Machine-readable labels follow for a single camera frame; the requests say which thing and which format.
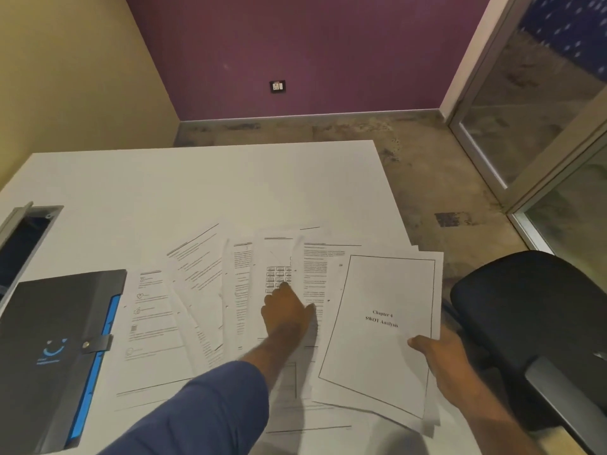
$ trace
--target wall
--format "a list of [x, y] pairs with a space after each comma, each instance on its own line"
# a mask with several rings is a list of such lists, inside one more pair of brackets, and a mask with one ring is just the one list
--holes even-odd
[[125, 0], [0, 0], [0, 187], [33, 152], [169, 147], [178, 118]]
[[182, 120], [437, 108], [488, 2], [127, 1]]
[[479, 62], [482, 51], [495, 30], [508, 1], [489, 0], [487, 9], [485, 9], [481, 21], [478, 23], [472, 40], [466, 49], [466, 53], [459, 63], [457, 72], [453, 76], [453, 80], [441, 103], [440, 110], [445, 119], [449, 119], [452, 116], [455, 105], [465, 91], [466, 85]]

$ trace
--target person's left hand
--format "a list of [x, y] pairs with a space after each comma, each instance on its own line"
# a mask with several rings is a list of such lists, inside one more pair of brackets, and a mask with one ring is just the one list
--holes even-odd
[[299, 330], [299, 339], [303, 338], [315, 313], [314, 303], [303, 307], [287, 282], [283, 282], [271, 295], [266, 295], [263, 301], [262, 317], [268, 335], [281, 326], [292, 325]]

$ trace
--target stack of paper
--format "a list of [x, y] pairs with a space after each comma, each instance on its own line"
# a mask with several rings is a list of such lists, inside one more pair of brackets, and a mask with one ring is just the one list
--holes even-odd
[[320, 225], [243, 234], [213, 222], [129, 271], [113, 328], [120, 350], [104, 365], [110, 410], [131, 424], [187, 380], [241, 357], [267, 336], [264, 297], [288, 282], [316, 305], [316, 321], [271, 393], [255, 450], [361, 452], [382, 418], [431, 434], [436, 382], [406, 340], [438, 337], [442, 268], [441, 253]]

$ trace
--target hand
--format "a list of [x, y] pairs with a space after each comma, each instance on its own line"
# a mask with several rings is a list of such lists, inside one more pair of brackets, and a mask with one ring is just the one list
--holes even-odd
[[480, 378], [470, 366], [464, 345], [455, 332], [441, 325], [441, 339], [424, 336], [409, 338], [408, 345], [424, 354], [430, 370], [436, 377], [443, 396], [461, 410], [467, 399], [479, 386]]
[[299, 334], [298, 340], [303, 338], [316, 310], [314, 303], [304, 308], [287, 282], [283, 282], [271, 295], [266, 295], [263, 301], [262, 317], [268, 335], [281, 326], [294, 326]]

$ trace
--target sleeve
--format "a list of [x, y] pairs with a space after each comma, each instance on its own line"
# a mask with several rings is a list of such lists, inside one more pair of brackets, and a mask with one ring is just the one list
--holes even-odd
[[268, 413], [262, 373], [232, 361], [188, 382], [100, 455], [246, 455]]

